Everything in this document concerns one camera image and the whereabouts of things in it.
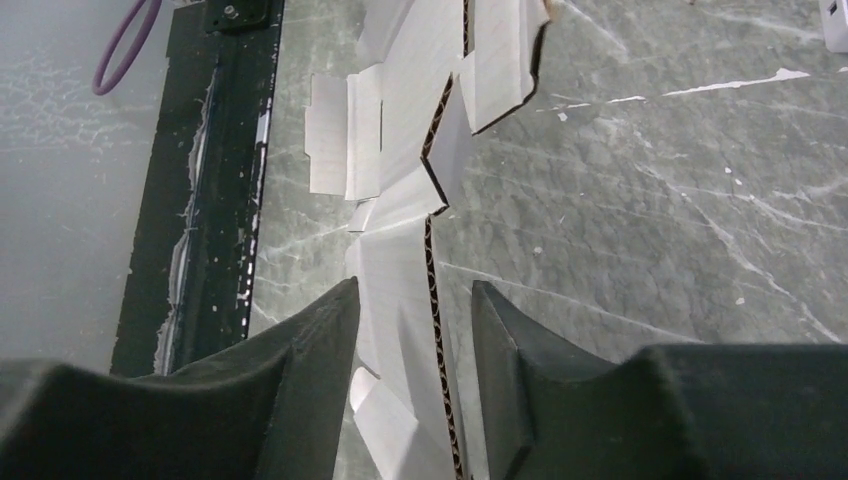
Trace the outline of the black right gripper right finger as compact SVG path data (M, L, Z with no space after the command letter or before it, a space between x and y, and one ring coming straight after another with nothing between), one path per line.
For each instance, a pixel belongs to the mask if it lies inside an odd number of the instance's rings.
M494 479L843 479L847 349L656 344L620 364L492 284L472 331Z

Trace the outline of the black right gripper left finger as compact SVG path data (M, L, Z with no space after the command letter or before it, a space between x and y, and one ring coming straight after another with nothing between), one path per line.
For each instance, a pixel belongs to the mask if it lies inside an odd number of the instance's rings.
M167 375L1 364L5 479L329 479L360 317L339 282L298 314Z

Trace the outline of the white cardboard box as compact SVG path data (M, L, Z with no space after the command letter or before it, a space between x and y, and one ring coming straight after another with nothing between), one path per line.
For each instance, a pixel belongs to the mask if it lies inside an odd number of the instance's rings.
M473 137L535 93L547 1L369 1L361 70L314 75L310 189L354 204L360 320L349 402L384 479L463 479L464 432L432 224Z

